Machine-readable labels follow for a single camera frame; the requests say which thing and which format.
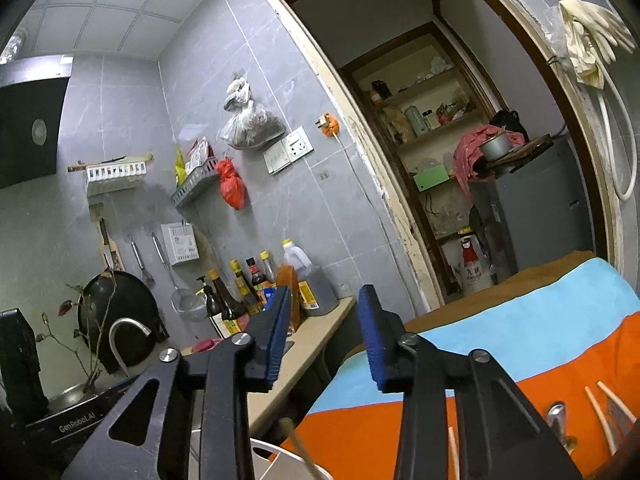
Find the clear plastic bag hanging on wall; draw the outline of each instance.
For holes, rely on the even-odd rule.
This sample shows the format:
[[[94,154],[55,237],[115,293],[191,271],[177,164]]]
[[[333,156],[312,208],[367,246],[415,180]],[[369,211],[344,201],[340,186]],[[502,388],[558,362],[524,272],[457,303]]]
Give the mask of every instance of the clear plastic bag hanging on wall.
[[[219,139],[236,150],[259,148],[284,132],[279,118],[251,99],[249,83],[240,77],[226,89],[224,108],[233,116],[220,130]]]

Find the chopstick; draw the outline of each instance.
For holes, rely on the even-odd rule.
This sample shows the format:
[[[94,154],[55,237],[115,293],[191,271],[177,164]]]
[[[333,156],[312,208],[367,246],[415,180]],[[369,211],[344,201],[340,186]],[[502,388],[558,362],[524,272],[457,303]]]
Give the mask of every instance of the chopstick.
[[[626,406],[624,402],[618,397],[615,393],[613,393],[609,387],[603,383],[602,381],[598,381],[598,387],[606,394],[609,399],[611,399],[617,407],[622,410],[625,414],[626,418],[628,418],[633,424],[636,423],[636,416],[631,412],[631,410]]]
[[[449,427],[449,447],[451,448],[451,459],[453,460],[453,469],[456,474],[456,480],[460,480],[460,459],[458,457],[458,444],[456,443],[456,435],[453,428]]]
[[[290,418],[281,418],[280,427],[287,435],[287,437],[289,437],[289,439],[291,440],[293,447],[296,449],[296,453],[305,463],[306,470],[309,471],[309,474],[314,478],[314,480],[324,480],[324,477],[322,476],[322,474],[320,474],[318,468],[316,467],[316,464],[313,460],[311,460],[309,453],[306,451],[305,446],[302,444],[302,440],[300,440],[300,437],[296,434],[296,430],[293,426],[293,421]]]
[[[613,442],[613,435],[611,434],[611,430],[609,429],[609,425],[607,424],[607,419],[604,418],[604,413],[602,413],[602,410],[600,409],[600,405],[598,404],[598,401],[593,396],[593,393],[591,393],[591,389],[588,386],[585,386],[584,391],[587,394],[587,397],[589,397],[589,402],[593,406],[593,409],[595,410],[596,415],[598,416],[598,420],[600,421],[600,425],[602,426],[602,431],[604,431],[604,436],[607,439],[609,452],[613,456],[613,454],[616,452],[616,445]]]

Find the wall-mounted basket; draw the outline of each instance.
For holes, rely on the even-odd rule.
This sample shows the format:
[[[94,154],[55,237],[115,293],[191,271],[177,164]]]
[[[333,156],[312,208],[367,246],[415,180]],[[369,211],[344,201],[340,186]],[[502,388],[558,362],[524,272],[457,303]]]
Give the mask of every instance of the wall-mounted basket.
[[[216,159],[212,156],[191,171],[187,179],[171,195],[171,202],[177,208],[184,206],[207,189],[217,176]]]
[[[146,175],[146,162],[109,162],[87,166],[84,170],[87,197],[129,189],[140,185]]]

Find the silver screw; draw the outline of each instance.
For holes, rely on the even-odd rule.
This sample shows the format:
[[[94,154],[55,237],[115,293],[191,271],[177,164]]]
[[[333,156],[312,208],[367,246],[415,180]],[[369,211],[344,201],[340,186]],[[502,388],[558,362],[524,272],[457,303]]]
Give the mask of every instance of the silver screw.
[[[491,359],[489,352],[486,352],[484,350],[474,350],[474,352],[471,354],[471,357],[477,363],[488,363],[489,359]]]
[[[171,361],[175,361],[180,355],[175,348],[165,348],[160,352],[159,358],[163,363],[170,363]]]
[[[403,345],[413,346],[418,342],[418,335],[412,332],[406,332],[400,336],[399,341]]]
[[[248,334],[247,332],[240,332],[231,336],[231,342],[238,346],[248,345],[251,342],[251,339],[251,334]]]

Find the light blue cloth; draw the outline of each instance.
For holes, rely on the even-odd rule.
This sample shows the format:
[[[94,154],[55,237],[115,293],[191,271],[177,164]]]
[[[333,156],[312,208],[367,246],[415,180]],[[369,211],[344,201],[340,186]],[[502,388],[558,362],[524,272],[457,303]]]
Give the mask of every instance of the light blue cloth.
[[[521,381],[577,358],[638,310],[629,284],[607,262],[592,258],[551,285],[420,335],[458,354],[483,348]],[[309,413],[398,400],[402,394],[378,391],[361,352],[342,364]]]

